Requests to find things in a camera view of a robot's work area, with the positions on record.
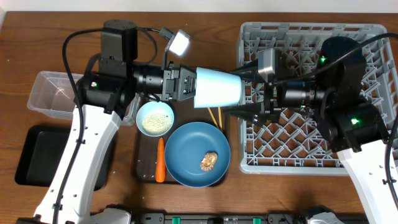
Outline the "light blue plastic cup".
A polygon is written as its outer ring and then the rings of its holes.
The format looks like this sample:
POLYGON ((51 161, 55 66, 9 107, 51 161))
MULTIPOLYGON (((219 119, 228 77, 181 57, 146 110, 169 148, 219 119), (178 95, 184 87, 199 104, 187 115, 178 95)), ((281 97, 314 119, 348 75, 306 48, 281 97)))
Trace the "light blue plastic cup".
POLYGON ((236 106, 242 94, 242 80, 230 73, 197 67, 194 108, 236 106))

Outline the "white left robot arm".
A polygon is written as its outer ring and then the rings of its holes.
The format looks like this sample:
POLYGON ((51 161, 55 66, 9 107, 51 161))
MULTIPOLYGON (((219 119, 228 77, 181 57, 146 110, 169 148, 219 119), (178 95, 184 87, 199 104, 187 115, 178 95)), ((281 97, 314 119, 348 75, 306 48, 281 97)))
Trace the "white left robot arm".
POLYGON ((31 218, 19 223, 132 223, 122 205, 92 215, 91 202, 104 157, 127 107, 137 95, 155 101, 183 101, 195 94, 194 69, 163 60, 137 60, 134 22, 108 20, 99 28, 101 51, 83 76, 72 80, 73 121, 65 150, 45 197, 31 218))

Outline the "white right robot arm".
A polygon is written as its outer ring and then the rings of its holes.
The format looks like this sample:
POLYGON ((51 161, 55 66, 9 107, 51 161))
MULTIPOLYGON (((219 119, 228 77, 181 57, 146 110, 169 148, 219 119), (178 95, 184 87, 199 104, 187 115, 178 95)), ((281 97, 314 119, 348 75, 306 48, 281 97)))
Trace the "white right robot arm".
POLYGON ((257 126, 279 121, 284 109, 308 113, 354 183, 369 223, 397 221, 397 169, 388 128, 379 110, 361 95, 368 40, 330 37, 322 43, 314 72, 299 75, 276 49, 233 70, 242 80, 264 84, 261 102, 226 111, 257 126))

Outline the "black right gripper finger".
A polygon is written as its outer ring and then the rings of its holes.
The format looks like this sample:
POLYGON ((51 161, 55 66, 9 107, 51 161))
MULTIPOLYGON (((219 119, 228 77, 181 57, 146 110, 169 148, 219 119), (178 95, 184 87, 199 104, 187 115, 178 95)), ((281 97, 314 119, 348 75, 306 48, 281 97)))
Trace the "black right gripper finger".
POLYGON ((242 80, 256 82, 258 76, 258 59, 255 59, 241 67, 229 71, 229 73, 239 76, 242 80))
POLYGON ((245 120, 254 120, 260 114, 264 113, 264 105, 262 103, 249 103, 245 105, 228 106, 224 107, 223 111, 231 116, 245 120))

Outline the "light blue rice bowl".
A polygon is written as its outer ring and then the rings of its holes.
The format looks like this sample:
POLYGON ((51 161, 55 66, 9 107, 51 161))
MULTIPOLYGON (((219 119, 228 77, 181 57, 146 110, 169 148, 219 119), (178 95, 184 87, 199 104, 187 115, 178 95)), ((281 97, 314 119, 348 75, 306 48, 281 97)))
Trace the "light blue rice bowl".
POLYGON ((160 137, 170 131, 174 124, 174 111, 163 102, 145 103, 136 114, 136 124, 142 134, 160 137))

